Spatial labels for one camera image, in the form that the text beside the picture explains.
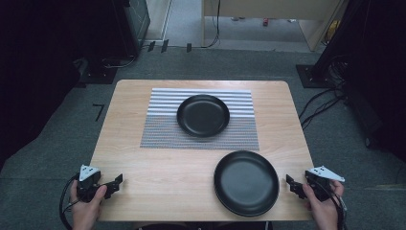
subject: human hand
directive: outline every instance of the human hand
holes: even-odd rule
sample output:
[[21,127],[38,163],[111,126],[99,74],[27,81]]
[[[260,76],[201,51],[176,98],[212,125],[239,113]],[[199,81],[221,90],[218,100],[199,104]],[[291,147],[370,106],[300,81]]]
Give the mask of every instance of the human hand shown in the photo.
[[[342,196],[344,193],[344,186],[336,181],[331,180],[331,190],[338,196]],[[320,201],[316,195],[314,195],[313,189],[307,185],[303,185],[304,193],[308,198],[306,208],[313,213],[314,220],[317,227],[320,230],[336,230],[338,223],[338,214],[336,207],[331,199]]]
[[[78,181],[74,180],[71,187],[71,202],[78,200],[77,196]],[[107,186],[102,185],[96,191],[95,197],[89,203],[78,202],[72,206],[72,215],[74,219],[73,230],[90,230],[101,213],[101,202],[104,199]]]

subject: white plastic part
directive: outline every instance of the white plastic part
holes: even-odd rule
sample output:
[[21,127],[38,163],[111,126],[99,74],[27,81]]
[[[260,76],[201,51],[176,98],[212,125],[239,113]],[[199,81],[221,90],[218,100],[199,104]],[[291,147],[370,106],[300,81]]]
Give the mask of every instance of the white plastic part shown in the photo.
[[99,171],[100,170],[98,168],[82,165],[80,167],[79,181],[83,181]]
[[318,175],[322,178],[327,178],[327,179],[333,179],[333,180],[338,180],[341,182],[345,182],[346,179],[344,179],[343,176],[340,176],[332,171],[330,171],[328,168],[322,166],[322,167],[317,167],[317,168],[313,168],[308,170],[309,172]]

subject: table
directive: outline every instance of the table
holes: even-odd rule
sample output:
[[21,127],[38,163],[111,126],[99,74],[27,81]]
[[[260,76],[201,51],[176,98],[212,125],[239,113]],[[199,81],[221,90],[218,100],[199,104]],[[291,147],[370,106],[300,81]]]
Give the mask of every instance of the table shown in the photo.
[[[140,143],[152,88],[249,89],[259,151],[275,168],[280,195],[259,217],[226,209],[214,191],[214,169],[229,150],[142,149]],[[288,173],[304,183],[313,163],[288,85],[284,81],[120,80],[108,108],[91,166],[101,181],[124,175],[121,189],[103,204],[100,220],[233,221],[306,220],[303,200],[289,192]]]
[[[221,0],[219,16],[300,19],[310,51],[315,51],[344,0]],[[202,46],[205,17],[217,16],[218,0],[202,0]]]

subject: plate on placemat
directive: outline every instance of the plate on placemat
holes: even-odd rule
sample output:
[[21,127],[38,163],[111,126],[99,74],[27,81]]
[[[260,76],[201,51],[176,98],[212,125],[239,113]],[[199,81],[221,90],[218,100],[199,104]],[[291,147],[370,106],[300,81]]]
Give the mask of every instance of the plate on placemat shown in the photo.
[[200,94],[183,101],[176,118],[179,126],[190,136],[211,137],[228,125],[230,111],[219,98]]
[[271,163],[263,156],[234,151],[224,156],[214,171],[218,199],[230,211],[255,217],[269,211],[279,195],[279,179]]

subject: round plate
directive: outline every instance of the round plate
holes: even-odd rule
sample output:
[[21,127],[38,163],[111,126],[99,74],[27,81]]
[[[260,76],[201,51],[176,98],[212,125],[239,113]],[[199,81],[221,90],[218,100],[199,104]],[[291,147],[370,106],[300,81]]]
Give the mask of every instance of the round plate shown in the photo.
[[261,155],[234,151],[224,156],[214,172],[218,199],[233,213],[255,217],[266,213],[279,194],[279,179],[272,165]]
[[177,110],[179,126],[194,137],[211,137],[220,133],[230,121],[227,105],[211,95],[195,95],[183,101]]

